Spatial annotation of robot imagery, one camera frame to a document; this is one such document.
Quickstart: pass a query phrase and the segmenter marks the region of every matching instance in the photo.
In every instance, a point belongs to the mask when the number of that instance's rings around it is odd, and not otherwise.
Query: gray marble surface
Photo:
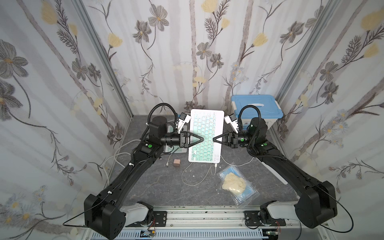
[[[127,130],[124,143],[133,139],[139,139],[145,130],[147,116],[134,116]],[[131,152],[138,142],[132,142],[124,146],[120,152]],[[231,149],[223,146],[221,152],[223,158],[228,163],[240,165],[251,160],[245,149]],[[187,186],[181,181],[181,174],[190,164],[187,153],[175,153],[171,156],[169,167],[166,162],[169,155],[163,156],[162,160],[157,160],[138,180],[132,188],[123,205],[132,205],[137,201],[144,201],[153,206],[229,206],[235,205],[229,191],[218,190],[221,186],[220,177],[211,172],[205,180],[195,187]],[[173,159],[181,159],[181,167],[173,167]],[[118,161],[127,165],[130,156],[122,154]],[[228,165],[221,160],[217,164],[217,173]],[[189,185],[200,182],[211,167],[212,173],[215,172],[213,164],[193,163],[183,174],[183,180]],[[123,167],[115,164],[111,180],[122,171]],[[270,200],[295,201],[297,200],[294,190],[290,185],[282,184],[272,173],[270,173],[258,160],[238,167],[246,180],[250,181],[253,187],[260,193],[260,196],[253,199],[249,205],[261,205]]]

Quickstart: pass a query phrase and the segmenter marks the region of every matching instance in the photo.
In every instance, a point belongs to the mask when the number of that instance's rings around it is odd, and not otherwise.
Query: dough
[[[238,195],[244,192],[246,185],[247,184],[243,178],[236,176],[233,172],[230,172],[225,176],[224,183],[221,188]]]

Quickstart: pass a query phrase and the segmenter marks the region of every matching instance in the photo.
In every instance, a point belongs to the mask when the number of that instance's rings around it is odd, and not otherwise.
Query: red wire
[[[277,224],[277,229],[276,231],[280,228],[280,233],[281,233],[281,226],[280,226],[280,223],[278,221],[276,221],[276,224]]]

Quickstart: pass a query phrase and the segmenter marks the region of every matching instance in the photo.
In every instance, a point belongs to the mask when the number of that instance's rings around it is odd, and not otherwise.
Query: floral wallpaper
[[[84,0],[134,114],[277,95],[325,0]],[[159,114],[170,114],[161,108]]]
[[[128,118],[71,2],[0,6],[0,235],[80,239]]]
[[[343,0],[280,106],[278,131],[296,165],[336,188],[354,218],[337,239],[380,239],[384,191],[384,3]],[[351,221],[339,207],[330,228]]]

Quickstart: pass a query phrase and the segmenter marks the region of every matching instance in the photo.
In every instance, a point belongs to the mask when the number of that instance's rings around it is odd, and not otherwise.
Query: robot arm
[[[279,218],[300,220],[305,226],[315,228],[337,215],[334,186],[328,181],[320,182],[290,160],[275,145],[268,141],[268,127],[261,118],[253,118],[247,131],[230,131],[213,138],[214,142],[231,148],[246,147],[247,152],[272,168],[286,180],[300,196],[298,202],[268,202],[260,206],[259,220],[271,224]]]
[[[175,114],[172,133],[167,133],[165,117],[154,117],[151,121],[152,113],[160,106],[168,106]],[[147,129],[142,135],[142,141],[131,152],[129,165],[97,196],[90,194],[85,199],[84,214],[87,227],[112,240],[126,225],[133,222],[149,225],[153,221],[153,207],[144,202],[120,208],[133,185],[163,153],[165,144],[189,148],[204,140],[191,132],[180,131],[182,125],[189,119],[190,116],[183,115],[183,122],[179,123],[175,111],[166,103],[158,104],[151,110],[148,115]],[[276,146],[265,139],[267,125],[263,119],[252,119],[252,127],[248,127],[247,131],[242,131],[241,122],[237,123],[234,116],[226,118],[226,122],[231,124],[234,131],[217,136],[214,141],[231,148],[246,147],[251,156],[259,158],[273,168],[301,197],[298,202],[272,201],[263,204],[260,207],[262,223],[270,224],[277,218],[288,218],[298,219],[307,227],[314,228],[337,215],[336,202],[330,198],[330,196],[335,197],[333,185],[328,181],[320,182],[286,159]],[[190,142],[191,136],[199,140]]]

